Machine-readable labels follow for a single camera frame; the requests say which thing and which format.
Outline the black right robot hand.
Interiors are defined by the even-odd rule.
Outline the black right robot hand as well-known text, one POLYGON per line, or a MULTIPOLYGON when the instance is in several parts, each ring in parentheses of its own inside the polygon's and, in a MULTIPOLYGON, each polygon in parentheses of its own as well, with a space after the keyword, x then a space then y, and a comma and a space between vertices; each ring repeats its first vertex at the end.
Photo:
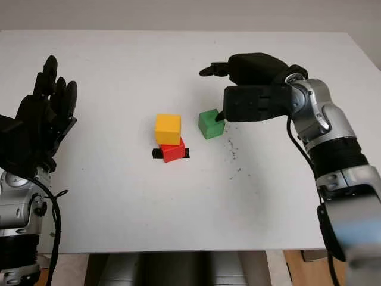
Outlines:
POLYGON ((286 78, 296 74, 308 79, 305 68, 265 53, 235 54, 226 62, 213 62, 202 69, 202 77, 227 76, 233 86, 224 90, 223 110, 215 117, 219 122, 259 122, 295 112, 292 87, 286 78))

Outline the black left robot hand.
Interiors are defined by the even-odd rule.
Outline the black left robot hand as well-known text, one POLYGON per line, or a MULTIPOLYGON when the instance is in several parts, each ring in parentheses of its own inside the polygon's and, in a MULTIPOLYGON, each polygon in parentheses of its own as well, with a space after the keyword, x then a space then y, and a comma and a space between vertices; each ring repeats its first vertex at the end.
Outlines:
POLYGON ((57 68, 57 59, 49 56, 36 76, 33 93, 23 98, 16 114, 28 134, 28 155, 14 172, 24 178, 34 177, 38 167, 55 171, 53 156, 77 121, 77 83, 57 77, 57 68))

